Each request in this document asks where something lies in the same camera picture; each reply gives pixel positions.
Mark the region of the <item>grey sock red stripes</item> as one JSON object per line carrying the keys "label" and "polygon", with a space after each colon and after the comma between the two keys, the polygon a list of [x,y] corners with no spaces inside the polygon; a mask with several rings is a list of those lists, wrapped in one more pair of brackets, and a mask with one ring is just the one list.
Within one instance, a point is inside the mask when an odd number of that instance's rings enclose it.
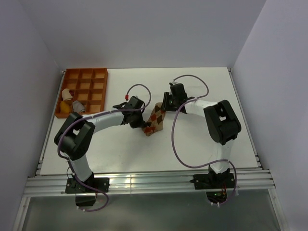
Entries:
{"label": "grey sock red stripes", "polygon": [[72,103],[73,112],[83,113],[86,111],[85,106],[79,101],[73,101]]}

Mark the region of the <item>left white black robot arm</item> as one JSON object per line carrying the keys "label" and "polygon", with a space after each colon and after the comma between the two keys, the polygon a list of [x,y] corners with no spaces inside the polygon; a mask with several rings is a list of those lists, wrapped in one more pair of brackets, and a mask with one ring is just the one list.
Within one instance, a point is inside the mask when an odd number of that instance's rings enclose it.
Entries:
{"label": "left white black robot arm", "polygon": [[54,138],[57,154],[68,161],[72,172],[78,178],[76,186],[82,192],[89,192],[94,186],[94,173],[86,157],[93,135],[103,129],[126,124],[132,128],[144,127],[144,106],[142,100],[132,96],[127,102],[113,106],[111,111],[85,116],[71,113],[63,123]]}

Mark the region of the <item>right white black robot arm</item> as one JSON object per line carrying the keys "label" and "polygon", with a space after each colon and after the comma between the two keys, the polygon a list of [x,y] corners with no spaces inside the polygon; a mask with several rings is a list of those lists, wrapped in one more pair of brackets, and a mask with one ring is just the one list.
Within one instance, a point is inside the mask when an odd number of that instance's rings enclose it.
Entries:
{"label": "right white black robot arm", "polygon": [[[184,85],[181,83],[173,82],[169,85],[170,92],[164,93],[162,109],[176,113],[171,129],[171,144],[174,154],[180,163],[188,168],[197,169],[209,166],[209,171],[212,172],[208,176],[209,184],[215,188],[220,187],[225,181],[224,175],[230,171],[231,148],[242,130],[240,121],[229,101],[203,101],[196,97],[188,97]],[[174,130],[179,113],[205,118],[209,135],[216,144],[213,152],[216,160],[200,166],[190,166],[179,158],[174,143]]]}

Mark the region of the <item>tan argyle sock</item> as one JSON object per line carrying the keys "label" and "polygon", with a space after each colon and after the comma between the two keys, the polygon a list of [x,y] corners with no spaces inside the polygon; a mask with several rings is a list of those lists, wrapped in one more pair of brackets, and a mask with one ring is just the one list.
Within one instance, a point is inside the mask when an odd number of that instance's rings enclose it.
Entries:
{"label": "tan argyle sock", "polygon": [[149,119],[147,120],[147,126],[142,128],[143,133],[149,137],[154,133],[163,130],[163,122],[166,116],[166,111],[162,109],[162,102],[156,103]]}

